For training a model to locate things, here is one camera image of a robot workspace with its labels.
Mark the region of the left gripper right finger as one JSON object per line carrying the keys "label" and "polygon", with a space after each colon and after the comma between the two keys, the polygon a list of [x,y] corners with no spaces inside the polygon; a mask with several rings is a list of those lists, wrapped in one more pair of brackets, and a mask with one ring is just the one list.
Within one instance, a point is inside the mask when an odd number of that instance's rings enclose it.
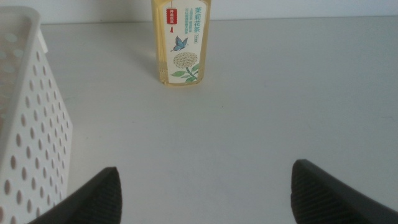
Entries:
{"label": "left gripper right finger", "polygon": [[397,224],[397,212],[306,159],[292,167],[290,204],[297,223]]}

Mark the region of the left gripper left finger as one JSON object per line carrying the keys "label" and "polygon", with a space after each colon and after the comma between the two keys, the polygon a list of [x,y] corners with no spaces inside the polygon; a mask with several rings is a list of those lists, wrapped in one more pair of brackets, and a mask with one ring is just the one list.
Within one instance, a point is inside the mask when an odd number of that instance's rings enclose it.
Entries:
{"label": "left gripper left finger", "polygon": [[107,167],[31,224],[120,224],[123,209],[121,180],[116,167]]}

